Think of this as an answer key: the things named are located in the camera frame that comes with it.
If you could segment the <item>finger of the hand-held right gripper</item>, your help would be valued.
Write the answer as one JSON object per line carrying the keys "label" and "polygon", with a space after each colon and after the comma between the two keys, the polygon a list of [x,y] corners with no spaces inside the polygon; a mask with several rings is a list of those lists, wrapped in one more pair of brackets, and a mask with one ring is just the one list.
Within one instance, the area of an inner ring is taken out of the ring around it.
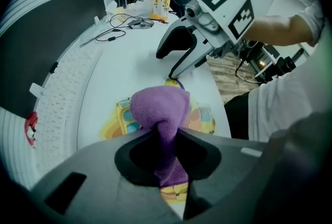
{"label": "finger of the hand-held right gripper", "polygon": [[197,44],[193,32],[196,27],[186,18],[182,17],[173,22],[162,36],[159,43],[156,58],[163,59],[171,51],[187,51]]}

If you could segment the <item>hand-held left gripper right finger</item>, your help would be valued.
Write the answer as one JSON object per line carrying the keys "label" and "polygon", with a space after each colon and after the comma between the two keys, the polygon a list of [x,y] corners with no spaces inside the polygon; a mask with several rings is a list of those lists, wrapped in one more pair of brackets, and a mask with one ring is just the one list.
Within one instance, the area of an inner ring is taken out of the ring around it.
{"label": "hand-held left gripper right finger", "polygon": [[189,177],[183,218],[198,216],[232,192],[264,148],[264,143],[178,129],[177,158]]}

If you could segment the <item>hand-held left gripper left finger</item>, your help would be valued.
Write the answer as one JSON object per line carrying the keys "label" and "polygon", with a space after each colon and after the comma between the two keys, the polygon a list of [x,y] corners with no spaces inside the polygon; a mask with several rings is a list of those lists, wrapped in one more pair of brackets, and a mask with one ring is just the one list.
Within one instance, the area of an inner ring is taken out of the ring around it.
{"label": "hand-held left gripper left finger", "polygon": [[180,222],[159,188],[134,185],[116,168],[116,151],[149,134],[137,131],[80,149],[40,179],[33,199],[56,223]]}

